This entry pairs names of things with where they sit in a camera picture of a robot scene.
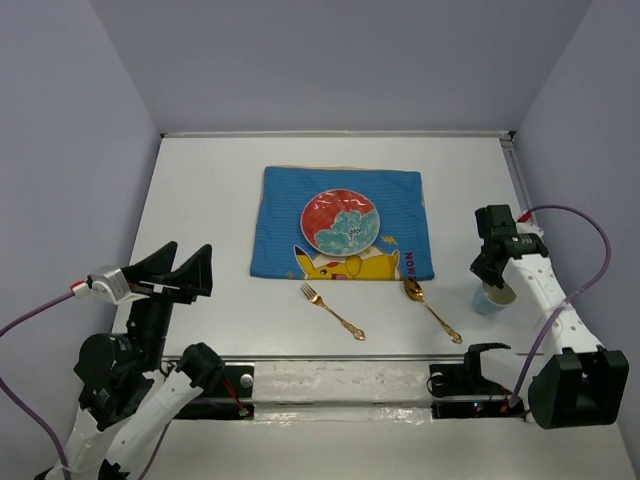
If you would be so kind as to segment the gold fork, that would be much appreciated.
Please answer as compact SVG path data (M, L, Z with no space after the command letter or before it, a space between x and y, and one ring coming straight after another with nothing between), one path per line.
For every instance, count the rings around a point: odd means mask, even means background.
M308 283L303 283L300 286L300 290L302 291L302 293L305 295L305 297L307 298L307 300L310 303L323 308L324 310L329 312L334 318L336 318L340 322L340 324L347 331L350 332L350 334L353 336L353 338L355 340L357 340L357 341L365 341L366 340L366 334L362 329L357 328L351 322L347 321L346 319L344 319L343 317L338 315L333 309L331 309L324 302L323 297L319 293L317 293Z

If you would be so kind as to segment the gold spoon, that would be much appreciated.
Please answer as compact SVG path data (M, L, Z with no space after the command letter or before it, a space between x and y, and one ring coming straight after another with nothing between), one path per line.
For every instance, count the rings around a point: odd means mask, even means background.
M424 296L424 291L414 277L405 277L403 279L403 288L406 295L413 301L423 305L429 313L436 319L444 332L449 336L454 344L461 344L462 336L455 331L448 323L446 323L439 314L429 305Z

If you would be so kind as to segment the red and blue ceramic plate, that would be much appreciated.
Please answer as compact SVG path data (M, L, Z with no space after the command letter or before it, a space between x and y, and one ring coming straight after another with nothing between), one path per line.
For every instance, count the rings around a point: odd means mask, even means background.
M315 195L302 209L300 229L319 253L347 257L363 252L378 237L381 219L374 203L348 189Z

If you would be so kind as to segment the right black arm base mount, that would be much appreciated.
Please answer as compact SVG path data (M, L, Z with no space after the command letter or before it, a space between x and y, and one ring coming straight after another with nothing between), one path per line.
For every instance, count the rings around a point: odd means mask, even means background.
M510 390L479 376L469 377L463 364L432 364L426 389L436 420L523 418L527 413L522 401L509 406Z

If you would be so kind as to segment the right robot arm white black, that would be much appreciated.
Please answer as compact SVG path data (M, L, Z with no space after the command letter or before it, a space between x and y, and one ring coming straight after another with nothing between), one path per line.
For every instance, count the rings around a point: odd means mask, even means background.
M510 289L527 310L537 331L525 359L494 347L460 368L462 384L482 392L493 383L510 391L543 429L610 425L617 420L629 362L609 350L588 329L573 303L606 273L612 256L595 276L574 292L562 289L540 228L530 212L514 218L507 205L489 205L475 213L483 244L470 270L484 285Z

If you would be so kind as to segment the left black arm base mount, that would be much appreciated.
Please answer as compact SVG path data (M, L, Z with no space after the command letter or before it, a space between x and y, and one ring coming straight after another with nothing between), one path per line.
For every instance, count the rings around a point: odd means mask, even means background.
M202 394L191 400L174 419L252 420L255 412L252 399L254 371L255 366L251 363L227 364L221 382L215 387L208 387Z

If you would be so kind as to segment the blue paper cup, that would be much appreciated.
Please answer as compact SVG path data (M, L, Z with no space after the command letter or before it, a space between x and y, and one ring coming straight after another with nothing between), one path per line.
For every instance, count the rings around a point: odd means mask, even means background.
M481 283L472 296L472 307L478 314L492 315L508 308L516 298L515 292L508 285L499 288Z

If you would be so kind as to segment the blue cartoon placemat cloth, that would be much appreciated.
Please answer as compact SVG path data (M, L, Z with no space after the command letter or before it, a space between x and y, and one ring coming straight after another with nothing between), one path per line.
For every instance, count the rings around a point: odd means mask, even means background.
M315 195L332 189L363 194L378 210L378 237L359 254L321 254L301 232L302 209ZM434 279L420 173L267 167L250 273L268 279Z

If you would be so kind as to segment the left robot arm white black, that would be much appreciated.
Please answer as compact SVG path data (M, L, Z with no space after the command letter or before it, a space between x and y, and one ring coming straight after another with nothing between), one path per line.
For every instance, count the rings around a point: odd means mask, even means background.
M175 268L177 247L170 241L134 265L102 268L72 285L77 297L131 308L125 332L83 342L74 367L83 384L76 425L58 462L40 478L126 478L134 456L183 407L219 388L224 362L204 343L188 346L160 387L149 376L161 366L174 306L213 290L212 246Z

